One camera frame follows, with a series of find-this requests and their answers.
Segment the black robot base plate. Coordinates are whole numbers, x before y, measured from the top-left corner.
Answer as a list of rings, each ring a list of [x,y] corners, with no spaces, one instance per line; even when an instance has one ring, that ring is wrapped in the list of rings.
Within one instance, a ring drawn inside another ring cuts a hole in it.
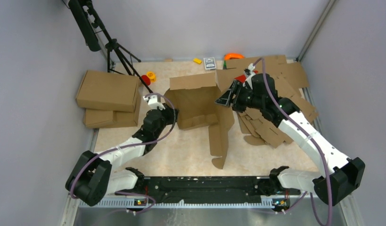
[[[144,177],[128,193],[144,194],[158,204],[261,203],[262,196],[300,195],[297,189],[277,188],[268,177]]]

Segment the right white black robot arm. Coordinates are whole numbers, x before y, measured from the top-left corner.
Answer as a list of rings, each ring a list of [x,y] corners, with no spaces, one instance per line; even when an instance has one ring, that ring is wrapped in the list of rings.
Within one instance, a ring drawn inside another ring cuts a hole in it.
[[[254,74],[251,68],[245,72],[245,81],[233,80],[215,103],[239,113],[259,110],[264,119],[299,145],[319,169],[318,173],[287,166],[273,169],[270,190],[275,194],[290,188],[315,193],[332,206],[356,190],[365,170],[364,161],[348,157],[324,138],[291,99],[278,95],[275,81],[269,74]]]

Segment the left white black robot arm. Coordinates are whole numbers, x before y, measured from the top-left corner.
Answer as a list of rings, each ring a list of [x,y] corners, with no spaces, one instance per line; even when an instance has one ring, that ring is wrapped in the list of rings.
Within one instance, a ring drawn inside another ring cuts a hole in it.
[[[65,185],[73,199],[94,206],[107,194],[128,190],[136,195],[143,191],[144,182],[139,179],[139,172],[134,169],[115,172],[115,169],[148,154],[170,134],[162,135],[162,132],[167,126],[175,127],[179,113],[169,98],[158,93],[147,94],[143,99],[150,110],[130,138],[102,152],[85,151],[80,155]]]

